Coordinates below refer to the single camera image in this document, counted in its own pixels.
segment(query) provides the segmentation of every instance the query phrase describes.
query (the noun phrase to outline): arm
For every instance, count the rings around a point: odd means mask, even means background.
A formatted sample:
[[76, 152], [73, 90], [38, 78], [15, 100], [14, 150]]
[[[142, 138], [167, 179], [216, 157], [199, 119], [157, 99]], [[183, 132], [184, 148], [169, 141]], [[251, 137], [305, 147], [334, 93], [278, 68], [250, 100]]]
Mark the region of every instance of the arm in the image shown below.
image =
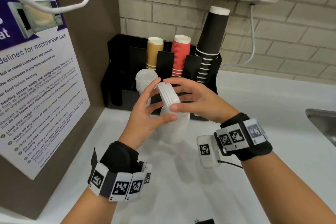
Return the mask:
[[[118, 141], [137, 150], [160, 125], [177, 120], [174, 114], [167, 114], [157, 118], [150, 118], [150, 114], [163, 103], [155, 103], [148, 107], [148, 99], [157, 94], [154, 87], [160, 78], [151, 82], [139, 97], [128, 119], [124, 132]], [[109, 202], [108, 198], [96, 196], [88, 187], [76, 204], [61, 222], [61, 224], [110, 224], [116, 209], [117, 202]]]
[[[185, 78], [164, 81], [181, 85], [175, 87], [176, 92], [191, 93], [181, 100], [193, 103], [173, 104], [174, 112], [195, 112], [218, 123], [239, 113], [200, 83]], [[272, 224], [336, 223], [336, 215], [274, 152], [241, 164]]]

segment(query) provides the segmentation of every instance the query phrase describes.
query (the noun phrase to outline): microwave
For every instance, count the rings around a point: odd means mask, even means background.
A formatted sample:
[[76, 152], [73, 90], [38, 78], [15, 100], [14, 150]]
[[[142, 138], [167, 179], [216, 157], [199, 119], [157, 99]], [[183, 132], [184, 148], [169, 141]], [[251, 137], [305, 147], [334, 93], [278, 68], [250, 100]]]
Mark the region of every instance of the microwave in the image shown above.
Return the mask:
[[[37, 1], [37, 3], [49, 8], [58, 7], [56, 0]], [[25, 39], [37, 32], [63, 25], [61, 14], [44, 13], [20, 2], [8, 2], [8, 6]]]

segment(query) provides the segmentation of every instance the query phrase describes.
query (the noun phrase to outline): person's left hand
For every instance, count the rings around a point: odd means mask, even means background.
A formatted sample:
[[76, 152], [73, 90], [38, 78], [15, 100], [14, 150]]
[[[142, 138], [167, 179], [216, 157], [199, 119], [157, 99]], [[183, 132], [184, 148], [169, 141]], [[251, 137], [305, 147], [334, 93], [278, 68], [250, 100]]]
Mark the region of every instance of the person's left hand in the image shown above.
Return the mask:
[[152, 91], [160, 81], [160, 77], [152, 81], [140, 95], [129, 116], [126, 128], [118, 140], [134, 150], [137, 150], [157, 127], [177, 120], [175, 114], [161, 115], [157, 118], [149, 116], [155, 109], [163, 106], [163, 102], [158, 102], [146, 107], [148, 99], [157, 93], [157, 90]]

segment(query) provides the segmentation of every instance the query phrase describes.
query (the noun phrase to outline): white countertop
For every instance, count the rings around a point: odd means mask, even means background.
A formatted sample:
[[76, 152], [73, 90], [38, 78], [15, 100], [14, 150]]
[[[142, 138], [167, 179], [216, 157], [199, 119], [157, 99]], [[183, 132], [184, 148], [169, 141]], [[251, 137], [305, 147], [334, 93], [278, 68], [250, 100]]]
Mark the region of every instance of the white countertop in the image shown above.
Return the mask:
[[[336, 86], [219, 71], [218, 94], [258, 119], [274, 151], [336, 213], [336, 147], [308, 120], [308, 108], [336, 111]], [[130, 112], [105, 109], [37, 221], [0, 211], [0, 223], [59, 224], [87, 186], [93, 147], [100, 158], [122, 133]], [[154, 133], [139, 149], [153, 164], [150, 195], [118, 203], [112, 224], [269, 223], [244, 171], [200, 165], [196, 137], [219, 128], [191, 120], [185, 141], [162, 143]], [[235, 157], [223, 160], [238, 163]]]

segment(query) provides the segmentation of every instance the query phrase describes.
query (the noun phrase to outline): black cup organizer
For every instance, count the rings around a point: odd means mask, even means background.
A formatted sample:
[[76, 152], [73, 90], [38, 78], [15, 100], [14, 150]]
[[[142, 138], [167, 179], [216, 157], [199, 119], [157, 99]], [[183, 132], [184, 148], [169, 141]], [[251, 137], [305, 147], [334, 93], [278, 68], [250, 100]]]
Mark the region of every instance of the black cup organizer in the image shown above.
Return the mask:
[[[108, 43], [108, 54], [110, 62], [100, 87], [103, 94], [105, 106], [111, 109], [128, 110], [133, 109], [134, 104], [139, 98], [135, 86], [135, 76], [141, 69], [146, 68], [146, 48], [147, 38], [116, 35]], [[174, 53], [169, 52], [172, 43], [164, 41], [163, 50], [157, 53], [156, 73], [161, 77], [161, 81], [171, 77], [173, 69]], [[195, 56], [196, 46], [191, 45], [190, 55], [187, 55], [184, 63], [182, 77], [196, 81], [199, 67], [201, 66], [202, 57]], [[217, 94], [216, 76], [221, 65], [221, 55], [212, 61], [208, 78], [204, 83], [209, 89]], [[151, 98], [151, 103], [160, 102], [159, 94]], [[161, 108], [155, 110], [153, 114], [160, 115]], [[207, 119], [190, 115], [191, 119]]]

